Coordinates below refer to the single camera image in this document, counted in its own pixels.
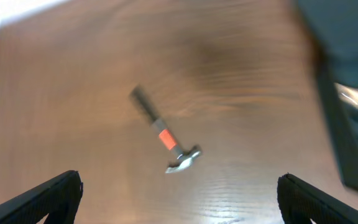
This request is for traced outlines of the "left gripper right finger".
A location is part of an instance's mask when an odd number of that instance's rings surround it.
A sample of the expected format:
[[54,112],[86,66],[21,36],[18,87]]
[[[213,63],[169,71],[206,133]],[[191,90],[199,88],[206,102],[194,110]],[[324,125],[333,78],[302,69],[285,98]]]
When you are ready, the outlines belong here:
[[292,174],[278,178],[277,201],[285,224],[358,224],[358,210]]

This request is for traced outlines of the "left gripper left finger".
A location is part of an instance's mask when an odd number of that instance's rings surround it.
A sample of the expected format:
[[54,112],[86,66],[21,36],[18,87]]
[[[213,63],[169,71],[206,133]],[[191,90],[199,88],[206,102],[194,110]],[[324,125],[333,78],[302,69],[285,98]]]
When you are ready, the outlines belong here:
[[0,204],[0,224],[73,224],[83,196],[83,183],[68,170]]

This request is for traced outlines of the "small claw hammer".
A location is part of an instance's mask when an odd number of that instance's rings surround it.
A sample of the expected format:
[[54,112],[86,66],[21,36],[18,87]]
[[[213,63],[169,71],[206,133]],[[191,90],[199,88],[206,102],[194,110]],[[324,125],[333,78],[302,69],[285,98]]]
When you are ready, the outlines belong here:
[[196,144],[188,151],[183,149],[141,86],[138,85],[131,91],[130,98],[147,119],[150,127],[156,131],[162,144],[176,157],[174,162],[168,164],[165,173],[177,173],[189,168],[201,155],[200,146]]

